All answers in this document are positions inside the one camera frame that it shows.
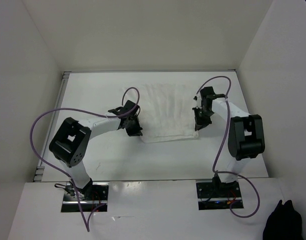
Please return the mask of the white pleated skirt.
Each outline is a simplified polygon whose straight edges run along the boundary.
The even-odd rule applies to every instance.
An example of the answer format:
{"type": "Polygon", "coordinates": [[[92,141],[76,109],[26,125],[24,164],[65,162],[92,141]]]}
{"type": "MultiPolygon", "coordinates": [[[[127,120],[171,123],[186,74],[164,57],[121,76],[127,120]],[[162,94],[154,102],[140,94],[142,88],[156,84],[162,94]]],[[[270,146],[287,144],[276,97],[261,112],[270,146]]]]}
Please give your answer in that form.
{"type": "Polygon", "coordinates": [[[143,128],[141,140],[146,143],[194,140],[195,131],[193,100],[195,89],[178,83],[142,84],[140,93],[139,123],[143,128]]]}

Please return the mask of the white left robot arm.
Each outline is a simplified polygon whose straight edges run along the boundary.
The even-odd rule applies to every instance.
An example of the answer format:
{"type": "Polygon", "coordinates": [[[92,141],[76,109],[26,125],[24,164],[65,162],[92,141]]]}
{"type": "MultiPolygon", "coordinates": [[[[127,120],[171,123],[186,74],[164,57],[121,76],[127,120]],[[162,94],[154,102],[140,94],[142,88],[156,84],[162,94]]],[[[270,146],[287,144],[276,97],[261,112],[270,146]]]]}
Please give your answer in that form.
{"type": "Polygon", "coordinates": [[[66,118],[49,144],[49,150],[60,160],[66,173],[75,183],[74,193],[81,200],[92,195],[93,181],[86,172],[83,158],[91,139],[107,132],[126,130],[130,137],[142,136],[137,112],[140,106],[128,100],[123,106],[111,109],[105,117],[84,120],[66,118]]]}

